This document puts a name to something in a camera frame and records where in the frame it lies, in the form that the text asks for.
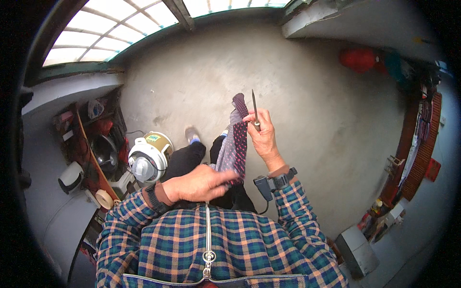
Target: black pants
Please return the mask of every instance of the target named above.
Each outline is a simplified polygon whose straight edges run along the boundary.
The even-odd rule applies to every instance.
[[[212,164],[216,164],[218,161],[219,151],[224,138],[225,136],[219,136],[213,142],[213,146],[210,149],[210,160]],[[187,147],[173,152],[165,176],[162,178],[162,182],[191,172],[195,167],[200,165],[203,157],[205,157],[206,150],[205,145],[200,142],[194,142]],[[223,196],[210,201],[210,204],[224,209],[257,213],[243,184],[232,186]]]

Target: left hand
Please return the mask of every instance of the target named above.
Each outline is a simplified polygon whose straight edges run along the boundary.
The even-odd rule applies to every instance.
[[[236,179],[238,174],[228,170],[217,172],[208,165],[198,165],[190,173],[175,177],[162,183],[166,196],[171,202],[188,200],[191,202],[207,202],[226,193],[226,181]]]

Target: gray box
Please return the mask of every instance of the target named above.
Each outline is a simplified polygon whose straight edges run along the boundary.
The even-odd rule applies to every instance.
[[[353,279],[365,277],[379,265],[370,243],[356,225],[342,232],[335,243]]]

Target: right hand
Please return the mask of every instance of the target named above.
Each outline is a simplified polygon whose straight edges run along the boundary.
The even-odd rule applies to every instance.
[[[249,114],[243,118],[243,121],[255,121],[256,116],[254,110],[250,110]],[[248,133],[253,140],[253,146],[265,162],[269,171],[275,171],[285,165],[285,161],[278,152],[277,143],[275,141],[275,129],[272,125],[269,111],[266,109],[258,109],[258,120],[260,122],[261,131],[258,132],[253,123],[248,125]]]

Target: lid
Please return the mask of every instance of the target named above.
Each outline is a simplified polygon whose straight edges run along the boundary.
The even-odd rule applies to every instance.
[[[145,157],[138,157],[134,161],[131,170],[137,180],[144,182],[156,174],[157,169]]]

